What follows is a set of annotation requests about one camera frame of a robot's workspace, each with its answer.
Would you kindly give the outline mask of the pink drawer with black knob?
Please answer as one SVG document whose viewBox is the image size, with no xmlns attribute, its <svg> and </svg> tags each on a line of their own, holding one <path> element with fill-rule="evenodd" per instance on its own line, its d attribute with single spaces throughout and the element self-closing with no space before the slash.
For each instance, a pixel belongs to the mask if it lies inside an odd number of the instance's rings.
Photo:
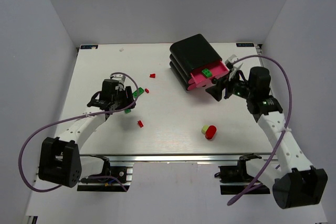
<svg viewBox="0 0 336 224">
<path fill-rule="evenodd" d="M 190 91 L 211 84 L 213 79 L 219 79 L 228 73 L 228 68 L 221 60 L 194 69 L 190 73 L 191 78 L 188 81 L 187 90 Z"/>
</svg>

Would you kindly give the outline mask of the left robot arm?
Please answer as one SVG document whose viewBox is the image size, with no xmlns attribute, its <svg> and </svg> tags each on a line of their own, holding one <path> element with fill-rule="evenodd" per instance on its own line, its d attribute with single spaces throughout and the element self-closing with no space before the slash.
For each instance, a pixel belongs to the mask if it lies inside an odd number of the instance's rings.
<svg viewBox="0 0 336 224">
<path fill-rule="evenodd" d="M 100 155 L 80 156 L 80 150 L 116 110 L 135 106 L 132 89 L 124 82 L 123 74 L 105 79 L 101 91 L 96 92 L 88 102 L 83 117 L 76 119 L 57 137 L 48 137 L 43 141 L 39 179 L 69 188 L 83 178 L 108 179 L 111 175 L 109 159 Z"/>
</svg>

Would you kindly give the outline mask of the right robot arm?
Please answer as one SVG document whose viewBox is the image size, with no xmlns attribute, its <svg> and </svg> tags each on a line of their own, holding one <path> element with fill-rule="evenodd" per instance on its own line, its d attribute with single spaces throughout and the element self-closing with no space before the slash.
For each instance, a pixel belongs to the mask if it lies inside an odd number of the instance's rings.
<svg viewBox="0 0 336 224">
<path fill-rule="evenodd" d="M 281 209 L 317 205 L 328 176 L 306 158 L 285 125 L 283 109 L 270 94 L 270 81 L 268 69 L 253 67 L 248 79 L 238 70 L 215 80 L 206 89 L 217 101 L 231 95 L 245 99 L 249 113 L 265 133 L 279 162 L 279 168 L 274 168 L 257 154 L 243 155 L 234 169 L 221 172 L 220 177 L 224 183 L 236 178 L 246 182 L 257 179 L 270 190 Z"/>
</svg>

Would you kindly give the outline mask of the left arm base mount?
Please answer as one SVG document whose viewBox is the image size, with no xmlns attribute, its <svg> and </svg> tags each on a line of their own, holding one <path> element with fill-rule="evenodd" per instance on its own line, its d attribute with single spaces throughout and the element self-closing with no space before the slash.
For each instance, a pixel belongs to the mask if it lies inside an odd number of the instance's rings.
<svg viewBox="0 0 336 224">
<path fill-rule="evenodd" d="M 77 191 L 81 192 L 127 192 L 133 174 L 131 164 L 122 161 L 89 155 L 82 156 L 81 177 L 77 184 Z"/>
</svg>

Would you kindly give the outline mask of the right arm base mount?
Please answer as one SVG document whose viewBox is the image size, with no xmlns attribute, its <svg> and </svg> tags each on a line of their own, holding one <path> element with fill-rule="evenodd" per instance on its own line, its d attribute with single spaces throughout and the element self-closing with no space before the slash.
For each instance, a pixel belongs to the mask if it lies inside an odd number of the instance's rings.
<svg viewBox="0 0 336 224">
<path fill-rule="evenodd" d="M 214 174 L 214 178 L 219 179 L 221 195 L 236 195 L 241 193 L 248 184 L 253 180 L 253 177 L 246 172 L 247 161 L 253 159 L 261 159 L 262 156 L 251 153 L 240 156 L 234 165 L 219 165 L 218 172 Z"/>
</svg>

